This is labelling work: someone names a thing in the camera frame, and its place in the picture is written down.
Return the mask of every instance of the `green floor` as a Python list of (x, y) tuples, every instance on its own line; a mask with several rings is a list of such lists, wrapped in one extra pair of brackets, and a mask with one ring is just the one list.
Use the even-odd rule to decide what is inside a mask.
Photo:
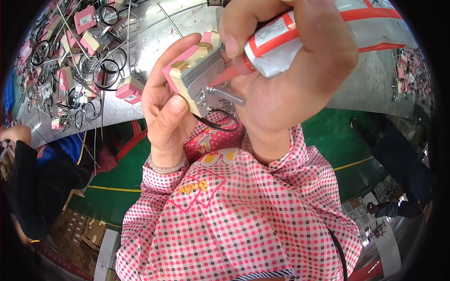
[[(349, 126), (350, 119), (356, 117), (360, 123), (369, 128), (373, 134), (378, 134), (372, 114), (367, 112), (324, 109), (313, 118), (302, 124), (307, 145), (315, 145), (333, 168), (348, 165), (371, 156), (369, 147), (360, 136)], [(112, 126), (120, 132), (121, 138), (128, 140), (133, 132), (131, 124), (123, 123)], [(121, 160), (118, 167), (108, 173), (100, 173), (91, 185), (140, 189), (142, 179), (142, 164), (150, 153), (150, 143), (147, 138), (140, 141)], [(351, 199), (369, 186), (377, 184), (377, 179), (384, 169), (380, 168), (375, 159), (337, 170), (341, 201)], [(122, 225), (122, 218), (128, 208), (139, 198), (139, 192), (111, 191), (88, 188), (85, 198), (74, 196), (69, 208), (79, 213), (101, 219), (105, 222)]]

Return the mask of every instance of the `person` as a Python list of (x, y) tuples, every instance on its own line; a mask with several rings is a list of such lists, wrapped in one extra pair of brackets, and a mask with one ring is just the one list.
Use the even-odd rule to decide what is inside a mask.
[(417, 204), (428, 215), (432, 205), (430, 169), (422, 163), (419, 155), (394, 123), (384, 116), (376, 117), (376, 122), (384, 132), (382, 138), (372, 135), (356, 118), (352, 118), (350, 127), (361, 136), (371, 148), (374, 158), (401, 186), (409, 199), (408, 205)]
[(374, 214), (376, 218), (387, 216), (394, 218), (401, 216), (409, 219), (416, 218), (422, 214), (419, 204), (414, 202), (402, 201), (400, 206), (397, 202), (383, 202), (378, 205), (374, 203), (367, 203), (367, 211), (369, 214)]
[(342, 212), (330, 163), (305, 145), (299, 125), (358, 61), (334, 1), (231, 1), (220, 36), (235, 58), (258, 21), (291, 7), (304, 47), (277, 77), (255, 72), (230, 81), (246, 99), (235, 132), (196, 122), (162, 73), (200, 34), (179, 39), (156, 62), (142, 94), (152, 150), (142, 193), (123, 219), (121, 280), (345, 280), (352, 273), (362, 249), (358, 227)]
[[(40, 241), (52, 228), (74, 190), (87, 186), (94, 171), (94, 132), (71, 135), (37, 150), (31, 148), (26, 125), (1, 128), (1, 141), (9, 140), (13, 171), (8, 197), (12, 219), (23, 243)], [(102, 143), (97, 143), (97, 153)]]

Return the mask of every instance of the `red glue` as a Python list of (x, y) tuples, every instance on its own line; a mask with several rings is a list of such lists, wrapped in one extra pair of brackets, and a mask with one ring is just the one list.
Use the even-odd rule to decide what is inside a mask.
[(216, 85), (219, 85), (227, 80), (233, 79), (239, 75), (249, 75), (250, 73), (253, 73), (255, 71), (255, 68), (250, 63), (250, 60), (247, 58), (245, 54), (239, 56), (234, 61), (234, 64), (227, 67), (219, 76), (214, 79), (211, 83), (209, 83), (208, 86), (214, 87)]

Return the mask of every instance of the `sticker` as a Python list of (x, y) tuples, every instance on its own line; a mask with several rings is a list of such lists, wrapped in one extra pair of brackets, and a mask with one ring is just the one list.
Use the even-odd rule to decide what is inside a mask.
[(92, 15), (88, 14), (87, 16), (80, 19), (80, 25), (85, 25), (87, 23), (90, 23), (91, 20), (92, 20)]
[(135, 98), (138, 98), (138, 97), (136, 97), (135, 95), (131, 94), (131, 95), (129, 95), (128, 97), (124, 98), (124, 100), (130, 102), (130, 101), (134, 100)]
[(30, 45), (25, 47), (25, 50), (23, 50), (23, 52), (22, 52), (22, 57), (25, 57), (25, 55), (28, 53), (29, 50), (30, 50)]

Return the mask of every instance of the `checkered sleeve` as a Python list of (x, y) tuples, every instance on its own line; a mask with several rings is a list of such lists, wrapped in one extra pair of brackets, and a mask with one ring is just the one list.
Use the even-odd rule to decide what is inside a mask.
[(116, 253), (116, 272), (121, 280), (134, 278), (135, 272), (130, 268), (138, 270), (146, 266), (161, 212), (188, 169), (187, 160), (180, 171), (171, 174), (154, 172), (148, 160), (143, 165), (142, 193), (123, 218), (121, 247)]
[[(362, 249), (357, 225), (341, 210), (338, 181), (331, 164), (316, 147), (307, 147), (302, 127), (290, 130), (289, 151), (279, 160), (268, 164), (268, 172), (282, 180), (289, 190), (297, 193), (333, 231), (344, 251), (347, 272), (350, 275)], [(243, 148), (252, 152), (246, 136)]]

